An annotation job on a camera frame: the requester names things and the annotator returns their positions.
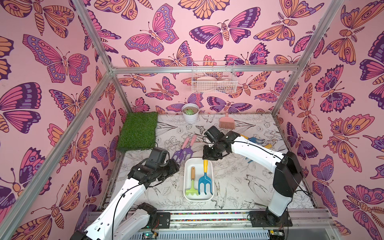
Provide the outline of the purple fork pink handle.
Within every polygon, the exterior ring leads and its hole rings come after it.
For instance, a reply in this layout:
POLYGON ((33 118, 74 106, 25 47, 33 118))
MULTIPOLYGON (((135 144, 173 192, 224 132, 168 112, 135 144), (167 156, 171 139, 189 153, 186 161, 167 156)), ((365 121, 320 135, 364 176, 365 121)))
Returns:
POLYGON ((184 149, 186 148, 187 144, 189 143, 190 141, 190 138, 187 137, 181 147, 180 150, 176 151, 173 155, 173 159, 176 161, 176 162, 181 162, 184 158, 184 149))

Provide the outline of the purple rake pink handle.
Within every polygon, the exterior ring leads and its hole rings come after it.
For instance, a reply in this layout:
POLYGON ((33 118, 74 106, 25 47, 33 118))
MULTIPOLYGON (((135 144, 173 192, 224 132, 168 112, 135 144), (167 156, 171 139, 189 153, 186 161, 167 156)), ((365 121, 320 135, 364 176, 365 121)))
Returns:
POLYGON ((182 161, 188 160, 193 156, 194 151, 192 150, 192 146, 194 145, 196 139, 197 135, 194 135, 192 138, 188 137, 185 139, 182 150, 182 161))

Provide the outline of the blue fork yellow handle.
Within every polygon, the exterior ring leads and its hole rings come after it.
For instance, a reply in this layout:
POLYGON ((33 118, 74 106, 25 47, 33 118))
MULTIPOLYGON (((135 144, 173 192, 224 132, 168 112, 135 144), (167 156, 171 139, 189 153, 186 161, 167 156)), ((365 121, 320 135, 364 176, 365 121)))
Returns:
POLYGON ((204 160, 203 162, 203 176, 199 178, 198 181, 198 193, 201 194, 204 192, 205 195, 210 193, 213 195, 213 187, 212 187, 212 179, 208 176, 208 166, 209 166, 209 161, 204 160))

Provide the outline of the green rake wooden handle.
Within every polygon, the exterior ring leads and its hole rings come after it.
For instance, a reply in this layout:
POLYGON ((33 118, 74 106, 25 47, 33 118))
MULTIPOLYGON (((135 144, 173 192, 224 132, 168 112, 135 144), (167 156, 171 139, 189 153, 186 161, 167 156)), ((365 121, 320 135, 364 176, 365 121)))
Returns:
POLYGON ((195 188, 195 176, 196 176, 196 169, 195 167, 191 167, 191 187, 189 189, 186 189, 187 196, 199 195, 199 191, 195 188))

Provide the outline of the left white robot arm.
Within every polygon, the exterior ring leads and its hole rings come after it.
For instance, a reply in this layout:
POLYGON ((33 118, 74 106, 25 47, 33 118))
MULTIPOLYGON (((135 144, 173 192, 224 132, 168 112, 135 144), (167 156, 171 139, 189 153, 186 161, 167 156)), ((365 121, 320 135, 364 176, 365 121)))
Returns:
POLYGON ((166 163, 157 163, 145 159, 131 168, 119 193, 107 208, 83 232, 75 231, 72 240, 128 240, 139 229, 145 227, 151 214, 144 209, 137 209, 123 224, 126 214, 135 201, 149 188, 151 183, 165 179, 180 170, 180 165, 169 159, 166 163))

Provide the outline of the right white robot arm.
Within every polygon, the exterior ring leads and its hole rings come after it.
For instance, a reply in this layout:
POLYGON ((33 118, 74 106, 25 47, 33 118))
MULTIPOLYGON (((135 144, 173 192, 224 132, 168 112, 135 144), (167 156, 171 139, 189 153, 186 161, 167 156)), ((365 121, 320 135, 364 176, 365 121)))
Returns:
POLYGON ((251 142, 233 131, 226 135, 205 133, 207 144, 203 148, 203 160, 218 161, 234 153, 244 156, 268 169, 274 176, 274 194, 265 212, 259 217, 250 215, 253 224, 262 227, 282 226, 283 215, 288 219, 288 205, 303 179, 302 168, 297 156, 292 152, 285 154, 269 150, 251 142))

